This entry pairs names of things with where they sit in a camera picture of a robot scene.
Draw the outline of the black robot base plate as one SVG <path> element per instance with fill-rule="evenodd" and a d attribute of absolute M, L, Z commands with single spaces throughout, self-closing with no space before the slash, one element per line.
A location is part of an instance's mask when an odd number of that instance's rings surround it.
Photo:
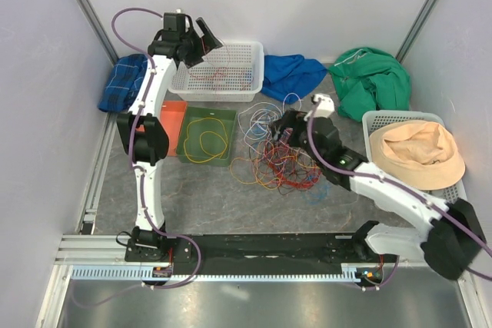
<path fill-rule="evenodd" d="M 352 233 L 205 234 L 163 237 L 134 231 L 125 261 L 172 264 L 181 273 L 338 272 L 344 263 L 394 262 L 364 247 Z"/>

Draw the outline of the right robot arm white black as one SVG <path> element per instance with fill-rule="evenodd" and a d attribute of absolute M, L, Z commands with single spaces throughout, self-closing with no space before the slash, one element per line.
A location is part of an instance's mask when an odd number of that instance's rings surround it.
<path fill-rule="evenodd" d="M 288 146 L 305 151 L 332 184 L 371 199 L 410 224 L 392 227 L 367 221 L 352 238 L 351 249 L 358 260 L 390 254 L 424 261 L 442 277 L 458 280 L 464 271 L 472 270 L 480 252 L 491 252 L 469 202 L 426 194 L 383 172 L 342 144 L 330 118 L 289 110 L 269 128 L 274 141 L 285 137 Z"/>

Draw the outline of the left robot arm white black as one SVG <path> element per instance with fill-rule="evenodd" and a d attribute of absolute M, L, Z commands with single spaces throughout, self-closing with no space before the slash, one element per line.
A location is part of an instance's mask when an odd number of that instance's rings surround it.
<path fill-rule="evenodd" d="M 161 108 L 179 65 L 192 68 L 222 47 L 203 18 L 165 12 L 162 27 L 143 55 L 147 67 L 137 97 L 117 116 L 118 132 L 137 183 L 137 217 L 125 251 L 128 262 L 161 262 L 171 252 L 173 234 L 165 232 L 161 206 L 161 167 L 170 139 L 161 122 Z"/>

